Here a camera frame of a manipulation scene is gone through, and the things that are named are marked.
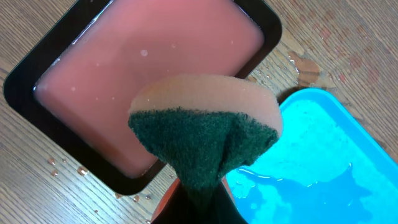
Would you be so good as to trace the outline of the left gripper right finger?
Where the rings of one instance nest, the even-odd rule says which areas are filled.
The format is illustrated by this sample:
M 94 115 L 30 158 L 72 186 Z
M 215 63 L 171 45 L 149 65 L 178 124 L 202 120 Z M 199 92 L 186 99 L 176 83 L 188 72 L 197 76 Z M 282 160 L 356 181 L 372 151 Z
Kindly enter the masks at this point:
M 238 212 L 228 191 L 220 182 L 211 198 L 208 210 L 201 219 L 202 224 L 247 224 Z

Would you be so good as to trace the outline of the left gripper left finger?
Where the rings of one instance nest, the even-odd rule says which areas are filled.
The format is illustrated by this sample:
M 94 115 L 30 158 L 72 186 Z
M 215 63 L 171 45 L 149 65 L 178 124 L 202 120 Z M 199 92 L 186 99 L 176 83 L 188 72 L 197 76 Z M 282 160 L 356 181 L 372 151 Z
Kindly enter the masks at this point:
M 173 183 L 152 215 L 151 224 L 192 223 L 197 217 L 194 204 L 181 183 Z

